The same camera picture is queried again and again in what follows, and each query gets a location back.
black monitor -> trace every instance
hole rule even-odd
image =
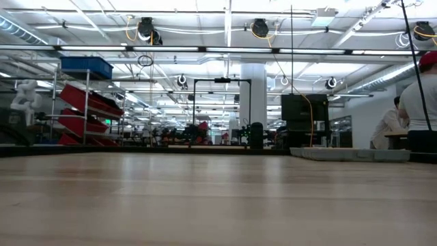
[[[313,108],[313,120],[324,121],[328,108],[328,96],[324,94],[305,95]],[[287,121],[310,120],[311,111],[308,101],[301,95],[289,94],[281,96],[281,119]]]

red cap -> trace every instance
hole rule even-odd
[[[437,51],[431,51],[422,56],[419,66],[437,64]]]

white shirt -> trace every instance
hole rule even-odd
[[[437,131],[437,75],[425,74],[421,77],[423,95],[429,116],[429,123],[433,131]],[[400,109],[405,109],[410,117],[409,131],[427,131],[425,114],[419,91],[419,84],[414,82],[401,95]]]
[[[400,132],[406,130],[407,121],[403,122],[398,114],[396,107],[389,109],[376,126],[375,132],[371,136],[371,141],[377,150],[388,150],[390,146],[389,138],[385,135],[389,132]]]

red object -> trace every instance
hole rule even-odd
[[[59,97],[62,100],[64,100],[66,103],[71,104],[73,107],[77,108],[80,112],[85,112],[85,96],[86,96],[86,92],[68,84],[65,86],[65,88],[62,90],[61,94],[59,95]],[[116,115],[117,117],[109,116],[105,112]],[[93,96],[92,94],[89,94],[88,113],[106,119],[117,120],[121,118],[124,112],[121,109],[116,109],[106,104],[103,100],[100,100],[97,96]]]
[[[206,123],[206,122],[202,122],[199,126],[198,126],[198,128],[200,129],[200,130],[208,130],[208,123]]]
[[[65,145],[65,146],[81,145],[82,143],[83,143],[83,139],[77,137],[72,133],[64,133],[61,136],[61,139],[58,141],[58,144]],[[115,143],[110,139],[94,138],[94,137],[87,137],[87,144],[93,146],[118,146],[117,143]]]
[[[94,138],[93,140],[101,146],[118,146],[117,143],[115,143],[114,141],[112,141],[110,139]]]
[[[62,115],[80,115],[83,116],[83,113],[78,111],[73,111],[71,109],[64,109],[62,111]],[[83,137],[83,118],[65,118],[60,117],[58,122],[64,125],[68,130],[72,131],[78,137]],[[87,120],[87,131],[95,132],[95,133],[104,133],[108,129],[108,126],[94,119],[90,115]]]
[[[81,139],[72,133],[64,133],[61,139],[57,142],[60,145],[80,145]]]
[[[431,51],[422,56],[419,66],[437,64],[437,51]]]

yellow cable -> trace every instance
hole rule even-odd
[[[268,41],[268,46],[270,48],[272,48],[272,44],[270,43],[270,38],[267,39]],[[278,59],[276,59],[276,55],[273,54],[274,60],[276,61],[276,63],[279,66],[279,69],[281,69],[281,72],[283,74],[283,76],[288,80],[287,75],[285,74],[284,70],[282,69],[281,65],[278,62]],[[293,89],[295,89],[309,104],[309,113],[311,116],[311,138],[309,140],[309,147],[313,147],[313,137],[314,137],[314,117],[313,117],[313,106],[311,105],[311,101],[302,93],[299,92],[299,90],[297,90],[294,85],[292,85]]]
[[[128,17],[128,24],[126,25],[126,37],[128,37],[128,39],[130,41],[135,42],[135,41],[137,41],[137,38],[138,38],[138,25],[139,25],[139,22],[137,23],[137,28],[135,29],[135,38],[131,38],[129,36],[129,33],[128,33],[129,22],[130,22],[130,17]]]
[[[276,36],[276,31],[277,31],[277,29],[278,29],[278,26],[276,26],[276,30],[274,31],[274,34],[273,34],[273,35],[271,35],[270,37],[265,37],[265,38],[263,38],[263,37],[259,37],[258,35],[256,35],[256,34],[253,32],[253,23],[251,24],[251,32],[252,32],[252,34],[253,34],[256,38],[259,38],[259,39],[267,39],[267,40],[269,40],[269,39],[273,38],[274,36]]]
[[[420,36],[428,37],[428,38],[437,38],[437,35],[428,35],[428,34],[424,34],[424,33],[417,31],[418,28],[419,28],[419,26],[415,27],[414,32],[419,34]]]

